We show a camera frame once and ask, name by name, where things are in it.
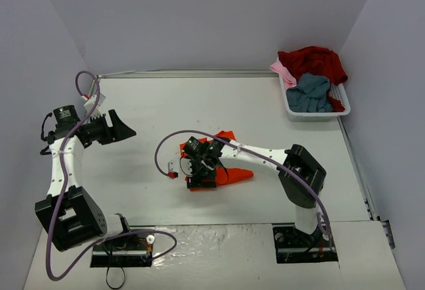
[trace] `white platform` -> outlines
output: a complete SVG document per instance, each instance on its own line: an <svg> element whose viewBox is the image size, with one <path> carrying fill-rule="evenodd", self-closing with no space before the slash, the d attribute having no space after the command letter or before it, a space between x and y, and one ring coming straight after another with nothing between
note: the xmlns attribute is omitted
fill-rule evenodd
<svg viewBox="0 0 425 290"><path fill-rule="evenodd" d="M135 225L167 226L179 245L151 268L126 269L124 289L404 289L381 223L369 221L337 121L291 123L277 78L108 79L102 106L137 137L86 150L84 187L105 214L121 212ZM212 192L189 192L153 164L157 143L179 129L233 130L239 142L269 148L305 146L327 171L323 202L332 221L338 263L278 265L272 225L293 222L294 206L277 178L255 179ZM161 165L189 134L170 139ZM176 226L202 224L204 226ZM168 248L158 236L154 252ZM60 282L48 279L43 232L25 290L107 289L105 269L90 269L90 254ZM80 249L53 251L62 272ZM111 273L119 283L120 271Z"/></svg>
<svg viewBox="0 0 425 290"><path fill-rule="evenodd" d="M84 187L105 214L120 212L131 225L294 222L277 177L259 174L216 191L189 192L184 179L158 173L158 142L176 130L198 129L232 130L239 142L259 147L303 145L327 171L321 197L330 219L369 219L337 121L288 121L277 77L105 79L101 91L102 109L116 109L137 131L120 143L95 143L84 154ZM163 168L190 136L165 143Z"/></svg>
<svg viewBox="0 0 425 290"><path fill-rule="evenodd" d="M380 222L333 222L338 262L276 263L272 225L220 225L165 227L179 245L154 261L150 268L126 268L122 288L143 290L190 289L350 289L402 290ZM154 253L171 245L157 236ZM46 234L43 232L25 290L108 289L104 268L89 268L87 253L62 281L50 281L44 267ZM81 249L53 252L56 274L61 273ZM113 269L110 283L119 285L122 272Z"/></svg>

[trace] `white wall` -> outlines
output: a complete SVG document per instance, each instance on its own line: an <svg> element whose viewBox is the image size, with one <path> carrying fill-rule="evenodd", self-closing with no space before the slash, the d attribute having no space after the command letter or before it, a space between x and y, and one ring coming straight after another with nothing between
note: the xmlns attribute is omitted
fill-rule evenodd
<svg viewBox="0 0 425 290"><path fill-rule="evenodd" d="M52 0L89 69L267 68L340 50L366 0Z"/></svg>
<svg viewBox="0 0 425 290"><path fill-rule="evenodd" d="M352 108L343 122L408 289L425 284L424 1L368 0L341 52Z"/></svg>
<svg viewBox="0 0 425 290"><path fill-rule="evenodd" d="M50 157L41 157L41 122L76 104L73 77L85 68L50 0L0 0L0 288L23 288L41 225Z"/></svg>

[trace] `blue-gray cloth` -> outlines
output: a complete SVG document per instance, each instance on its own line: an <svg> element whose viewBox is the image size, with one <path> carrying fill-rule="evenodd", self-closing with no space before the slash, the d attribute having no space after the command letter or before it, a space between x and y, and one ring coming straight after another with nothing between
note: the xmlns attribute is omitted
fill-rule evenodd
<svg viewBox="0 0 425 290"><path fill-rule="evenodd" d="M286 90L290 109L294 112L332 112L326 98L330 85L325 76L303 74L296 87Z"/></svg>

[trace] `white basket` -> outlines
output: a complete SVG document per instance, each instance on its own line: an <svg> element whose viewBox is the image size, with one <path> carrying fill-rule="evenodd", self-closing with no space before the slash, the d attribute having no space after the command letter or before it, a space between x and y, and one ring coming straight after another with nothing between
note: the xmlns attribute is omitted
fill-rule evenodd
<svg viewBox="0 0 425 290"><path fill-rule="evenodd" d="M343 112L329 112L329 113L304 113L294 112L290 109L288 99L286 97L286 91L284 86L284 79L279 75L280 87L284 95L285 107L288 112L288 119L294 122L316 122L316 121L329 121L335 119L338 116L347 115L351 111L350 103L348 103L347 94L345 93L344 86L342 83L338 86L331 84L330 95L332 98L341 101L345 111Z"/></svg>

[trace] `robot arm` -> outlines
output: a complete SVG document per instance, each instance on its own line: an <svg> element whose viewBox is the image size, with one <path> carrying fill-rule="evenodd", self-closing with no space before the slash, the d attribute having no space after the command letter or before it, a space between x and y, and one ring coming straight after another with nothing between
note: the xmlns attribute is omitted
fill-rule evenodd
<svg viewBox="0 0 425 290"><path fill-rule="evenodd" d="M245 148L260 155L269 157L299 175L313 191L319 195L326 176L325 169L301 145L292 145L291 149L264 149L243 145L239 142L224 139L231 146L213 140L201 143L191 137L183 147L185 158L179 163L169 163L169 172L188 175L187 188L213 188L217 167L241 167L245 169L262 169L268 175L278 177L289 200L296 207L296 223L298 230L312 234L317 228L317 205L314 197L293 177L262 158L254 156Z"/></svg>
<svg viewBox="0 0 425 290"><path fill-rule="evenodd" d="M85 106L86 109L90 107L90 103L93 103L92 99L86 102L89 104ZM60 204L53 234L53 243L60 251L93 239L129 231L128 223L121 214L104 216L99 206L82 186L81 163L85 148L89 147L93 141L106 145L136 134L119 119L115 110L109 111L111 127L106 122L106 116L101 114L98 108L96 110L97 114L91 115L89 122L77 129L64 148L68 185ZM56 129L45 137L52 155L52 179L46 199L35 204L36 215L46 232L64 181L59 159L60 146L66 134L80 121L74 106L57 108L53 114L57 121Z"/></svg>

